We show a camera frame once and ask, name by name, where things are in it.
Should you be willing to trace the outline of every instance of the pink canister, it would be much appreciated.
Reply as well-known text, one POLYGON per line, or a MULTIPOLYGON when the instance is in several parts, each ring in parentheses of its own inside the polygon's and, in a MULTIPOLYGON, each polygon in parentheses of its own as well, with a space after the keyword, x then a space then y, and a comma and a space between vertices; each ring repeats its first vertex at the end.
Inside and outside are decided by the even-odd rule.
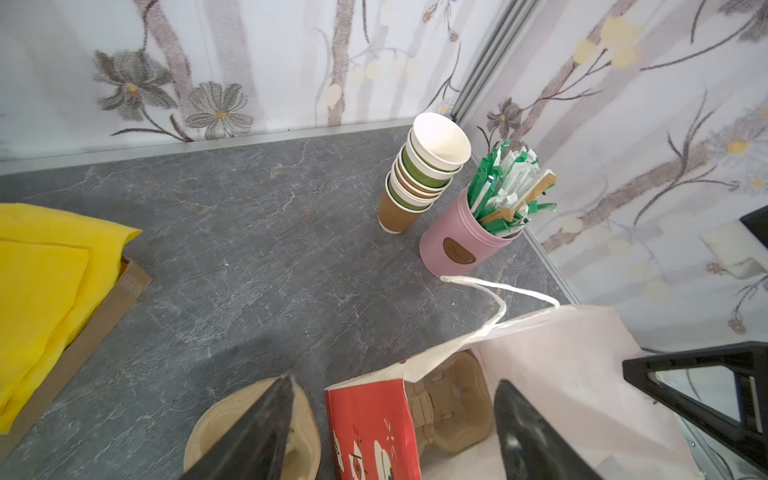
POLYGON ((464 275, 520 236, 491 235, 469 212, 466 187, 419 242, 422 262, 436 276, 464 275))

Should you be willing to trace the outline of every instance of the white paper cup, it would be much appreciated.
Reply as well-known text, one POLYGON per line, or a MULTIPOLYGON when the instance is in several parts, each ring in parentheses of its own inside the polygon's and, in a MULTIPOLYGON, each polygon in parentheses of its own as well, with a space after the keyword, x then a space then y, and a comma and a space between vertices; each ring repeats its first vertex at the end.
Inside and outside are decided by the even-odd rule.
POLYGON ((387 172, 387 178, 384 180, 384 193, 379 202, 376 217, 379 219, 380 227, 385 232, 401 233, 410 227, 424 212, 432 208, 432 205, 424 210, 411 210, 398 204, 389 192, 389 175, 391 174, 391 172, 387 172))
MULTIPOLYGON (((400 151, 402 152, 405 148, 406 147, 403 146, 400 149, 400 151)), ((450 178, 448 180, 448 183, 443 185, 440 188, 427 187, 426 185, 420 183, 418 180, 416 180, 414 177, 412 177, 411 174, 408 173, 408 171, 406 170, 405 165, 403 165, 403 163, 402 163, 402 155, 400 153, 397 154, 397 165, 396 165, 396 167, 397 167, 397 172, 400 174, 400 176, 406 182, 408 182, 409 185, 418 188, 419 190, 421 190, 422 192, 424 192, 426 194, 439 194, 439 193, 445 191, 445 189, 450 186, 451 182, 453 182, 453 178, 450 178)))
POLYGON ((401 160, 401 157, 400 157, 400 153, 398 152, 397 157, 395 157, 395 160, 392 162, 392 172, 397 178, 397 181, 400 183, 400 186, 405 188, 408 191, 408 193, 419 198, 437 198, 444 191, 444 190, 441 190, 439 192, 425 192, 424 190, 419 188, 420 185, 418 182, 412 183, 410 180, 406 180, 405 175, 400 171, 400 166, 399 166, 400 160, 401 160))
POLYGON ((399 182, 394 164, 392 164, 392 170, 389 173, 389 185, 392 187, 392 191, 396 195, 395 201, 412 210, 422 210, 424 207, 428 207, 434 203, 435 200, 440 197, 440 194, 437 194, 434 197, 423 198, 409 192, 408 189, 399 182))
POLYGON ((449 178, 456 175, 462 169, 462 167, 464 167, 464 165, 459 165, 458 168, 453 172, 446 172, 446 171, 437 170, 436 168, 430 167, 419 156, 419 154, 416 153, 416 150, 414 150, 413 143, 411 142, 410 134, 408 135, 408 140, 406 141, 406 154, 408 155, 408 159, 411 161, 413 166, 419 172, 424 174, 426 177, 436 181, 448 180, 449 178))
POLYGON ((472 146, 464 131, 440 114, 420 114, 413 121, 411 132, 416 152, 439 170, 455 170, 472 154, 472 146))

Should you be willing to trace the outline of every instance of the floral wallpaper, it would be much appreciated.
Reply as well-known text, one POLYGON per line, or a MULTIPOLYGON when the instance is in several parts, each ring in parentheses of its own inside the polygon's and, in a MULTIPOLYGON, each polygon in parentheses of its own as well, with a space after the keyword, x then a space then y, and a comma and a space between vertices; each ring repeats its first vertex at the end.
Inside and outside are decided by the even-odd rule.
POLYGON ((0 160, 451 107, 510 0, 11 0, 0 160))
POLYGON ((558 175, 531 232, 645 348, 768 339, 768 276, 700 239, 768 204, 767 58, 766 0, 550 0, 462 119, 479 157, 524 141, 558 175))

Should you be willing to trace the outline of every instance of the paper bag handle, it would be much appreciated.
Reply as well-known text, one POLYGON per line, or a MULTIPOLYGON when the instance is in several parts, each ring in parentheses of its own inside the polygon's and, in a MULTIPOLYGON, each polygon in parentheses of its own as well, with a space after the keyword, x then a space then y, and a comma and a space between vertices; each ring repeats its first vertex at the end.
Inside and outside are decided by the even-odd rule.
POLYGON ((440 280, 442 280, 443 282, 451 282, 451 283, 458 283, 460 285, 471 286, 472 288, 476 288, 478 290, 481 290, 482 292, 486 292, 494 300, 496 300, 496 303, 498 304, 498 310, 496 310, 496 314, 492 316, 487 322, 483 323, 483 326, 477 331, 477 334, 479 336, 487 335, 488 332, 490 332, 493 329, 493 327, 499 322, 499 320, 501 320, 502 317, 504 317, 504 315, 507 313, 507 303, 500 296, 496 295, 491 290, 488 290, 486 288, 487 286, 490 286, 493 288, 500 288, 502 290, 509 290, 510 292, 522 293, 523 295, 532 296, 534 298, 538 298, 539 300, 544 300, 545 302, 551 303, 555 308, 558 308, 560 306, 560 302, 558 302, 558 300, 554 297, 545 295, 540 292, 535 292, 534 290, 517 288, 516 286, 507 285, 506 283, 488 282, 486 280, 480 280, 479 278, 474 278, 473 276, 443 275, 440 277, 440 280))

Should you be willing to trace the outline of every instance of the yellow napkin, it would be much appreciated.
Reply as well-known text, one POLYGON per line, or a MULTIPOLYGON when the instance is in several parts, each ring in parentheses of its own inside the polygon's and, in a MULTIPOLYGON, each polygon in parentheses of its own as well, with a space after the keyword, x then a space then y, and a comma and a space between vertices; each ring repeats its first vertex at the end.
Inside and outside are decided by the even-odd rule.
MULTIPOLYGON (((2 264, 0 283, 18 281, 19 270, 25 270, 24 281, 28 288, 32 286, 40 290, 15 299, 14 316, 0 316, 0 381, 3 382, 0 392, 11 390, 9 395, 0 396, 0 400, 5 399, 0 403, 0 433, 10 430, 18 412, 51 371, 64 348, 80 333, 114 286, 120 273, 123 248, 140 232, 61 210, 0 204, 0 240, 8 253, 14 253, 14 258, 2 264), (83 254, 87 264, 78 267, 83 254), (23 269, 18 268, 25 259, 30 263, 23 269), (69 273, 64 273, 64 269, 70 270, 69 273), (69 283, 76 283, 72 280, 75 277, 80 281, 74 299, 71 299, 68 292, 72 285, 65 285, 64 281, 68 278, 69 283), (45 304, 45 301, 32 301, 40 296, 47 299, 46 306, 50 307, 42 316, 39 314, 41 307, 36 303, 45 304), (65 304, 70 300, 67 310, 65 304), (57 314, 57 309, 65 312, 56 322, 52 316, 57 314), (25 370, 24 365, 31 365, 31 368, 19 378, 19 372, 25 370)), ((14 288, 19 291, 22 286, 14 288)), ((2 292, 2 295, 8 293, 7 290, 2 292)))

